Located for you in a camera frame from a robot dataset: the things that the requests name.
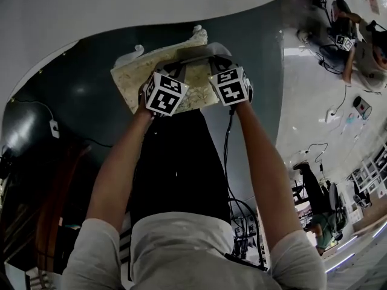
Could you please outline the cream upholstered footstool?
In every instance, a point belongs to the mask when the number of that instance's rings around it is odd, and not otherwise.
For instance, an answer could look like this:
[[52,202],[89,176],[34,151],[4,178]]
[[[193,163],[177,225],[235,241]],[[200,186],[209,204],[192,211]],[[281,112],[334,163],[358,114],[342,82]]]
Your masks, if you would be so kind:
[[[111,70],[111,75],[130,110],[133,113],[137,110],[138,90],[147,81],[157,63],[176,59],[178,50],[207,45],[207,41],[207,31],[201,25],[197,25],[193,28],[192,37],[185,42],[159,48],[146,54],[143,46],[137,45],[134,52],[119,57]],[[209,82],[209,76],[209,64],[203,62],[188,64],[184,83],[189,89],[175,111],[177,114],[202,109],[219,102]]]

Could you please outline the person's white t-shirt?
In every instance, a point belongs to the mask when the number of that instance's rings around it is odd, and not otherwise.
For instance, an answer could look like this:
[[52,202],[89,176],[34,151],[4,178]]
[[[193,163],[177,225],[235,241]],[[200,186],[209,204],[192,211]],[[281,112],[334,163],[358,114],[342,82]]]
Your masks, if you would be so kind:
[[[62,274],[62,290],[124,290],[119,233],[100,219],[83,222]],[[131,290],[326,290],[322,259],[302,230],[282,238],[271,268],[226,258],[231,226],[220,219],[170,212],[145,217],[132,230]]]

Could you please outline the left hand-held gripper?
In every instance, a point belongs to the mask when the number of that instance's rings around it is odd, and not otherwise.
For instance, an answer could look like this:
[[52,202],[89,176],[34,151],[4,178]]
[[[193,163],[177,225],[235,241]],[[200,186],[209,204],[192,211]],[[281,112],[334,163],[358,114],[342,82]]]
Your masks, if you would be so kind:
[[185,76],[185,63],[179,63],[178,60],[158,62],[143,88],[146,108],[153,113],[172,116],[189,89],[184,84]]

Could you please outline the round waste bin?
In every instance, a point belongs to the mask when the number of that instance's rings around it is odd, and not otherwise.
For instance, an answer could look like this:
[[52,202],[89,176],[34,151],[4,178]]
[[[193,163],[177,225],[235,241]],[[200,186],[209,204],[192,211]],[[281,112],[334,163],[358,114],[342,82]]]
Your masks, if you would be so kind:
[[372,112],[372,106],[361,96],[357,96],[353,101],[353,107],[360,114],[363,120],[367,120]]

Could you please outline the gray wiping cloth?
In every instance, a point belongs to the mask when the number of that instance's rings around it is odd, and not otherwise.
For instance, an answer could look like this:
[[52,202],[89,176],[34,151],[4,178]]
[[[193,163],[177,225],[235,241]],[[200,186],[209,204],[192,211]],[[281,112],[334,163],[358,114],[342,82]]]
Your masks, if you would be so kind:
[[212,42],[208,45],[181,48],[177,50],[177,60],[192,60],[214,55],[232,56],[231,52],[221,43]]

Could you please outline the person's right forearm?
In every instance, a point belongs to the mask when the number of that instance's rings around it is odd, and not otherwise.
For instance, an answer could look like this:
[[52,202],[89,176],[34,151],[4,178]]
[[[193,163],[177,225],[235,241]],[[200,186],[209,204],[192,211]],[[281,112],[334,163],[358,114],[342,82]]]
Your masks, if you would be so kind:
[[241,102],[236,113],[244,136],[250,176],[270,250],[286,235],[301,230],[285,164],[261,126],[251,104]]

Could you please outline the white shelving rack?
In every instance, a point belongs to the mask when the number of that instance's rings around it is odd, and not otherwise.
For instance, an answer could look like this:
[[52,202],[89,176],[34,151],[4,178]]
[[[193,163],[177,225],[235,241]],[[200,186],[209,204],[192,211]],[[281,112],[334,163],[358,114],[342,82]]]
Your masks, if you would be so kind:
[[379,199],[387,196],[387,143],[363,159],[349,178],[353,182],[354,200],[366,207],[371,205],[373,193]]

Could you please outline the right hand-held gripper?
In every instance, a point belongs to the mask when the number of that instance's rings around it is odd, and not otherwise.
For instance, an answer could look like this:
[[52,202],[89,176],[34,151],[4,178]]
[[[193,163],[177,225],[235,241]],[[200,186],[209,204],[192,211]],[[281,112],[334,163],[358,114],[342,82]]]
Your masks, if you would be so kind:
[[224,106],[233,106],[252,101],[253,88],[243,67],[232,60],[232,56],[216,55],[208,58],[209,82]]

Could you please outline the person's left forearm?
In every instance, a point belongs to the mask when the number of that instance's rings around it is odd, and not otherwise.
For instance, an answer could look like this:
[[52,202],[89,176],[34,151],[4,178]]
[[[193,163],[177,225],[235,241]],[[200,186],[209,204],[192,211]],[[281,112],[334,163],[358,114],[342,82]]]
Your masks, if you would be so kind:
[[152,115],[139,107],[122,138],[111,149],[95,180],[86,217],[121,231],[137,160]]

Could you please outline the black office chair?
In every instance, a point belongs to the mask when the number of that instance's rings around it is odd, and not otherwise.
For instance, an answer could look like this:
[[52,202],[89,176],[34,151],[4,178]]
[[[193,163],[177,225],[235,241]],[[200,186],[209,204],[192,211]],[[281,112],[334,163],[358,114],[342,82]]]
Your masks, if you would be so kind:
[[328,192],[330,207],[336,218],[336,233],[341,233],[347,222],[345,207],[342,204],[335,183],[330,185]]

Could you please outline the person's black trousers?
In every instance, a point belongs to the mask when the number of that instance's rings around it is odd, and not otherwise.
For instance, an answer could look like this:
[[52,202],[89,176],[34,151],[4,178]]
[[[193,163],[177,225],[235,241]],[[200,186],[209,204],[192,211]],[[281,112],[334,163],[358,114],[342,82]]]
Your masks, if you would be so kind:
[[155,119],[135,167],[128,203],[132,229],[145,217],[170,212],[209,216],[231,226],[228,198],[224,170],[201,111]]

